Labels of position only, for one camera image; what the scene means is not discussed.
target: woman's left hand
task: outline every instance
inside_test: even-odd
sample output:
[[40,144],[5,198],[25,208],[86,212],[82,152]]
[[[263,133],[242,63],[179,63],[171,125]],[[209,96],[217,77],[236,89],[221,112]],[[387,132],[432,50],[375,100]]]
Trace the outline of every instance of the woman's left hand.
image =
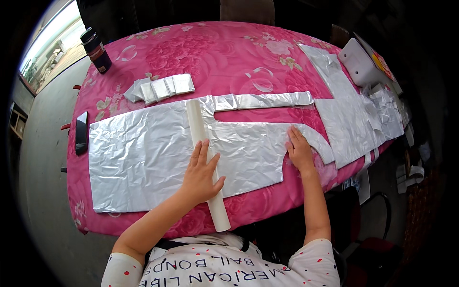
[[220,153],[217,153],[207,163],[208,149],[209,139],[205,139],[204,142],[198,141],[185,172],[182,187],[177,191],[185,200],[189,200],[194,205],[203,203],[216,196],[222,189],[226,178],[222,176],[213,184],[212,175],[220,159]]

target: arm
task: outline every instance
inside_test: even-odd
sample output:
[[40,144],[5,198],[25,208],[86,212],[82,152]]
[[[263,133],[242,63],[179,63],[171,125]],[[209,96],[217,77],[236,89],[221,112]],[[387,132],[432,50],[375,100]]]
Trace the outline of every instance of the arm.
[[327,204],[312,160],[311,147],[295,126],[289,127],[288,134],[291,140],[291,143],[286,143],[289,157],[300,171],[303,183],[306,222],[304,245],[318,238],[330,240],[331,229]]
[[113,246],[112,253],[124,253],[142,265],[145,254],[164,236],[167,230],[196,205],[209,200],[222,189],[225,177],[215,185],[212,175],[220,154],[207,164],[209,140],[199,141],[191,155],[182,187],[170,198],[150,210],[126,229]]

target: hand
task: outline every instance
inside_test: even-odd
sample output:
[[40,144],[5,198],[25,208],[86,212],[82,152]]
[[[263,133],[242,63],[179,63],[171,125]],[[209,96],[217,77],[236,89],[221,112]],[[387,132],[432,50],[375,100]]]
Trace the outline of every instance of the hand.
[[208,149],[209,139],[205,139],[204,143],[202,141],[196,143],[183,178],[182,187],[178,191],[186,200],[194,203],[194,206],[216,196],[222,189],[226,178],[222,176],[213,184],[212,175],[220,159],[220,153],[217,153],[207,164]]
[[302,175],[315,171],[311,146],[306,138],[295,126],[290,126],[287,130],[291,143],[285,143],[292,163]]

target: white t-shirt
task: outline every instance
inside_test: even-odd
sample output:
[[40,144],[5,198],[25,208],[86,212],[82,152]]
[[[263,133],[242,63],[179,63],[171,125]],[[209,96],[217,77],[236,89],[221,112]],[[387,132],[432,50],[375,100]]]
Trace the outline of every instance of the white t-shirt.
[[[206,236],[206,242],[213,235]],[[233,234],[226,237],[240,239]],[[102,287],[176,287],[176,286],[339,286],[331,243],[316,239],[300,248],[288,266],[261,258],[251,244],[249,250],[236,247],[190,244],[164,250],[154,248],[145,270],[123,253],[112,253],[102,278]]]

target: person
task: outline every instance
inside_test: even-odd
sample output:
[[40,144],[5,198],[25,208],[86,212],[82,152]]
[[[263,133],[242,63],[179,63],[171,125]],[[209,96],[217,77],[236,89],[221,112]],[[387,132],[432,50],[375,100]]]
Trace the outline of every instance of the person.
[[304,246],[290,258],[288,266],[262,260],[257,246],[250,242],[244,247],[244,239],[228,231],[176,238],[173,248],[154,247],[182,216],[223,187],[225,177],[213,184],[220,155],[207,163],[206,139],[196,144],[181,188],[118,238],[101,286],[339,286],[330,220],[311,147],[296,127],[291,126],[288,135],[288,154],[301,174],[306,222]]

